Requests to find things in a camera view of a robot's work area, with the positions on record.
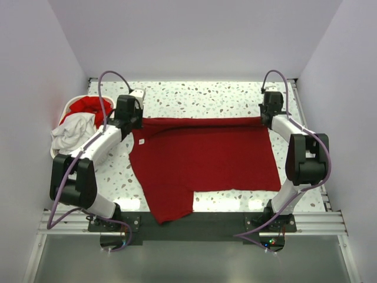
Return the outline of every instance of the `gray floor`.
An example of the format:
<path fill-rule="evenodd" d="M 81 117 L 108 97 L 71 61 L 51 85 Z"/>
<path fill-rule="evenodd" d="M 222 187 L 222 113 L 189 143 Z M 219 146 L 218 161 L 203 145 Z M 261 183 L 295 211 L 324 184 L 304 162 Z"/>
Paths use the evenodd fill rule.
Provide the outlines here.
<path fill-rule="evenodd" d="M 349 282 L 335 236 L 291 236 L 279 259 L 241 242 L 145 242 L 108 255 L 99 236 L 50 235 L 35 282 Z"/>

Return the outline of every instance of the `white towel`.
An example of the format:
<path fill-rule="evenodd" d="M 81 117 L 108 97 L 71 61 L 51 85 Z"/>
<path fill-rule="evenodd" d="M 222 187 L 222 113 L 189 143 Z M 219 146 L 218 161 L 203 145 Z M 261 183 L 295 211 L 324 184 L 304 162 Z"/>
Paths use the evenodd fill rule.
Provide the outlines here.
<path fill-rule="evenodd" d="M 92 113 L 75 113 L 65 118 L 64 123 L 51 131 L 51 149 L 68 154 L 82 146 L 96 131 L 94 119 Z"/>

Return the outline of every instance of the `speckled tabletop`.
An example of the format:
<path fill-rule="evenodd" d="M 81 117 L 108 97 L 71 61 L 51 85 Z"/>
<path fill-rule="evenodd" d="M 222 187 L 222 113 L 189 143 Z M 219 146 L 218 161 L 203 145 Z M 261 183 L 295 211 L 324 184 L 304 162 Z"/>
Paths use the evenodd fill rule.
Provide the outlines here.
<path fill-rule="evenodd" d="M 259 116 L 258 104 L 262 102 L 262 83 L 255 82 L 130 82 L 132 88 L 145 88 L 144 117 L 172 118 L 229 118 Z M 270 90 L 285 93 L 283 83 L 267 83 Z M 92 81 L 88 95 L 96 96 L 98 83 Z M 102 94 L 116 102 L 126 94 L 123 82 L 103 82 Z M 300 121 L 299 110 L 289 85 L 289 112 Z M 270 131 L 273 154 L 279 171 L 280 182 L 286 179 L 285 160 L 288 143 Z M 108 159 L 97 166 L 98 191 L 122 210 L 149 211 L 143 190 L 136 179 L 128 154 L 134 144 L 132 134 L 109 152 Z M 222 192 L 196 192 L 194 211 L 197 212 L 249 212 L 261 211 L 276 192 L 228 190 Z M 71 207 L 60 204 L 58 210 Z M 307 192 L 295 207 L 295 212 L 323 212 L 320 189 Z"/>

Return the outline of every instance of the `black mounting base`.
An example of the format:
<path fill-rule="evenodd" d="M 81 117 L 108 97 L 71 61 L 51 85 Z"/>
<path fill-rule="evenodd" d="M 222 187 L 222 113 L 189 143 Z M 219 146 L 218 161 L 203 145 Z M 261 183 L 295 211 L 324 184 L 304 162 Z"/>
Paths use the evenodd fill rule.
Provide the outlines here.
<path fill-rule="evenodd" d="M 142 245 L 143 241 L 239 241 L 233 235 L 250 231 L 259 226 L 264 220 L 266 212 L 194 212 L 181 219 L 158 224 L 150 212 L 122 212 L 123 221 L 133 230 L 132 245 Z M 283 237 L 277 239 L 281 229 L 285 232 L 296 232 L 293 215 L 280 216 L 261 232 L 273 232 L 275 236 L 262 236 L 258 233 L 248 237 L 265 245 L 270 240 L 282 246 Z M 108 226 L 90 223 L 89 232 L 119 232 L 120 228 L 109 230 Z M 121 243 L 120 235 L 101 236 L 101 245 L 115 245 Z"/>

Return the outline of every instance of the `white speckled table surface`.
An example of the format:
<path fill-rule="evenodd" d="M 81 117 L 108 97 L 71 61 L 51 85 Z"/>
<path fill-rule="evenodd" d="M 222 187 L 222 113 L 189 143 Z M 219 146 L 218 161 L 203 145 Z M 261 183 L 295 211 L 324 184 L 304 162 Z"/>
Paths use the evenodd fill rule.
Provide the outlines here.
<path fill-rule="evenodd" d="M 259 116 L 258 104 L 262 102 L 262 83 L 255 82 L 130 82 L 132 88 L 145 88 L 144 117 L 172 118 L 229 118 Z M 283 83 L 267 83 L 270 90 L 285 93 Z M 96 96 L 98 83 L 92 81 L 88 95 Z M 123 82 L 102 82 L 102 94 L 116 102 L 120 94 L 126 94 Z M 289 84 L 289 112 L 300 121 L 299 110 Z M 270 131 L 273 154 L 279 171 L 280 182 L 286 179 L 285 160 L 288 150 L 278 134 Z M 108 159 L 97 166 L 98 191 L 111 201 L 120 204 L 122 210 L 149 211 L 143 190 L 136 179 L 128 154 L 133 148 L 132 134 L 113 148 Z M 197 212 L 250 212 L 261 211 L 276 192 L 228 190 L 222 192 L 196 192 L 194 211 Z M 58 210 L 71 207 L 60 204 Z M 320 189 L 307 192 L 295 207 L 295 212 L 323 212 Z"/>

